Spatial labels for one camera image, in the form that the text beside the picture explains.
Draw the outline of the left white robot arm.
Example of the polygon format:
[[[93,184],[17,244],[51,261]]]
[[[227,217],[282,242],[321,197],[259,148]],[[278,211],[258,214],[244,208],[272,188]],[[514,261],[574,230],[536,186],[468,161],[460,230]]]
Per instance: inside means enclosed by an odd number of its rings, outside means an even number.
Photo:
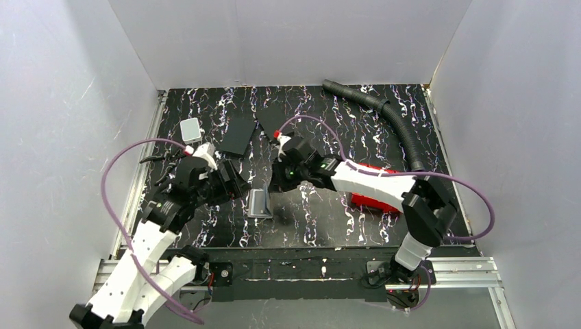
[[[85,304],[71,310],[69,318],[77,328],[145,328],[162,307],[194,324],[203,324],[195,311],[173,296],[191,282],[212,282],[208,255],[195,247],[184,247],[161,272],[153,271],[196,209],[238,199],[250,189],[232,163],[218,163],[214,153],[212,143],[197,148],[178,145],[180,163],[175,177],[154,190],[133,236],[115,215],[106,195],[107,177],[102,177],[103,203],[120,228],[127,251],[103,286]]]

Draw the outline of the grey leather card holder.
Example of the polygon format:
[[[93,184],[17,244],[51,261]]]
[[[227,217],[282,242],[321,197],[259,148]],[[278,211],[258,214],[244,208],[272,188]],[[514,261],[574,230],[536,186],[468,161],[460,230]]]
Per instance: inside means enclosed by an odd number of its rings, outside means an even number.
[[[271,198],[266,188],[253,188],[249,192],[247,216],[254,219],[272,219]]]

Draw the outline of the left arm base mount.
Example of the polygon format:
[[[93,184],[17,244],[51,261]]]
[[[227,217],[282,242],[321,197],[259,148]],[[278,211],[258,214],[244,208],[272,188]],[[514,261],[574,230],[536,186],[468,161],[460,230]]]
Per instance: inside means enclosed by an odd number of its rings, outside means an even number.
[[[197,286],[228,287],[232,285],[233,274],[234,266],[232,263],[206,262],[197,268],[193,284]]]

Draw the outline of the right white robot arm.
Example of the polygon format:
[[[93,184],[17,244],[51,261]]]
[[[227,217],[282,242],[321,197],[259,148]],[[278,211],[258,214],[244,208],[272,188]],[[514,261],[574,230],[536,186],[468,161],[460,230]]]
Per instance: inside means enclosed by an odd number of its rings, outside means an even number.
[[[389,173],[338,155],[322,156],[306,139],[275,132],[278,155],[269,192],[283,193],[309,182],[317,188],[362,195],[403,214],[408,229],[391,261],[392,270],[411,272],[439,247],[458,212],[456,198],[435,175]]]

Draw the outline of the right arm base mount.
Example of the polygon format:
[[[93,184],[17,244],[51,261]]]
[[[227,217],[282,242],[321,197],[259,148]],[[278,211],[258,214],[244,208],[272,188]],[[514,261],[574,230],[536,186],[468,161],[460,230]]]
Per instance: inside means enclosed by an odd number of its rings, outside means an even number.
[[[405,313],[422,306],[436,282],[432,263],[428,260],[421,261],[412,271],[394,260],[371,261],[360,279],[365,289],[384,289],[391,308]]]

